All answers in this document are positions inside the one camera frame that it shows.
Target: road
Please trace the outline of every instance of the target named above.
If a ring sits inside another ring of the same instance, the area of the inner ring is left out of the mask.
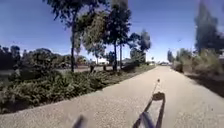
[[[86,128],[130,128],[156,92],[165,94],[163,128],[223,128],[224,100],[168,67],[125,80],[101,91],[59,103],[0,116],[2,128],[72,128],[83,115]],[[156,122],[160,101],[148,110]]]

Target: shrub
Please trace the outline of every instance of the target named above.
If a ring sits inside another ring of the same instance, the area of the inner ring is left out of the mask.
[[[218,55],[213,50],[204,49],[194,57],[193,66],[196,73],[218,75],[223,73]]]
[[[175,71],[183,72],[183,65],[180,61],[174,61],[173,64],[172,64],[172,68]]]
[[[125,71],[125,72],[131,72],[131,71],[134,71],[134,69],[136,67],[140,66],[140,63],[138,60],[135,60],[135,61],[132,61],[132,62],[129,62],[127,63],[123,68],[122,70]]]

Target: blue sky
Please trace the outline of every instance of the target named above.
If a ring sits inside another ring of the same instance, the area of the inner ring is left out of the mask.
[[[132,11],[131,32],[145,29],[151,37],[152,56],[156,61],[166,61],[167,51],[176,53],[180,48],[193,49],[195,43],[194,18],[199,0],[129,0]],[[212,14],[219,19],[219,29],[224,31],[222,0],[205,0]],[[60,54],[70,53],[70,30],[60,21],[54,21],[51,8],[42,0],[0,0],[0,45],[18,45],[21,49],[49,48]],[[123,57],[129,57],[129,48]]]

